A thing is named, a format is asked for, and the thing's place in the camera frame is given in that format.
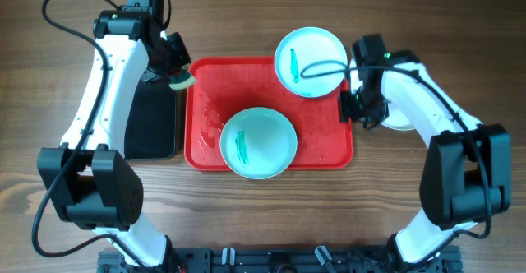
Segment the green yellow sponge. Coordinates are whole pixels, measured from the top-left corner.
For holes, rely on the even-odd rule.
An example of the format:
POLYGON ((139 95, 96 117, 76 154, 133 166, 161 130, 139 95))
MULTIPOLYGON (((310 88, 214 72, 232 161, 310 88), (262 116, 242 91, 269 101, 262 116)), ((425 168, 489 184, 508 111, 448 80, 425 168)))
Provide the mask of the green yellow sponge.
POLYGON ((169 80, 169 87, 174 91, 185 90, 196 83, 196 78, 185 67, 172 74, 169 80))

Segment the white round plate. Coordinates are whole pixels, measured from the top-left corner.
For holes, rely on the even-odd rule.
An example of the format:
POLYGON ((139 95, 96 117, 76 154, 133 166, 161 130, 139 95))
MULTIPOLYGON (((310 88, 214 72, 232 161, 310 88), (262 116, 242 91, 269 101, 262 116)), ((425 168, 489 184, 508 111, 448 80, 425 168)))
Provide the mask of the white round plate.
POLYGON ((396 131, 411 131, 415 129, 414 125, 395 104, 387 104, 387 113, 388 116, 381 122, 382 126, 396 131))

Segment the light blue plate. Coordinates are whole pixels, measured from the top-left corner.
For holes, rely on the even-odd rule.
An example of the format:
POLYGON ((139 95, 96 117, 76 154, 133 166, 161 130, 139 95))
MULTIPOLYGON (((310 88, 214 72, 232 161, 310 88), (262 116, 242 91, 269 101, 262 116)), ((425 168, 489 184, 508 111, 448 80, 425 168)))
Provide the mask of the light blue plate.
POLYGON ((301 97, 328 95, 344 81, 348 56, 341 41, 318 27, 296 29, 280 41, 274 58, 282 85, 301 97))
POLYGON ((244 178, 262 180, 281 174, 293 162, 298 135, 282 113, 253 107, 227 121, 219 149, 233 172, 244 178))

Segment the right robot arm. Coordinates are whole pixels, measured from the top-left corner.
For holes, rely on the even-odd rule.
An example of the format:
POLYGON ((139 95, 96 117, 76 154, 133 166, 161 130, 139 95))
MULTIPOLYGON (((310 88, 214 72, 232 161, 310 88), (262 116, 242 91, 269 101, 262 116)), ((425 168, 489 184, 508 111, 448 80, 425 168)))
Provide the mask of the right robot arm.
POLYGON ((427 147, 420 211, 392 234, 391 271, 430 266, 456 238, 485 239, 494 215, 510 207, 510 135, 461 109, 411 51, 355 47, 343 72, 350 81, 350 118, 380 123, 396 107, 427 147))

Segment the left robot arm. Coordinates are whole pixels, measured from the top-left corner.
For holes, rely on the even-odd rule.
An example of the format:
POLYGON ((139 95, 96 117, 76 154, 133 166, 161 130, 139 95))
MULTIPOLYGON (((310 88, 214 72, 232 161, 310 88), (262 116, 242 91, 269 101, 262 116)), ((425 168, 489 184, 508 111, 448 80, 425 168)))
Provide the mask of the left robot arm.
POLYGON ((58 147, 44 148, 37 169, 42 200, 60 220, 107 239, 138 272, 180 272, 168 236, 148 220, 144 188, 130 166, 164 158, 175 146, 175 95, 167 82, 190 58, 178 34, 166 35, 160 15, 141 7, 104 11, 90 43, 95 56, 74 121, 58 147))

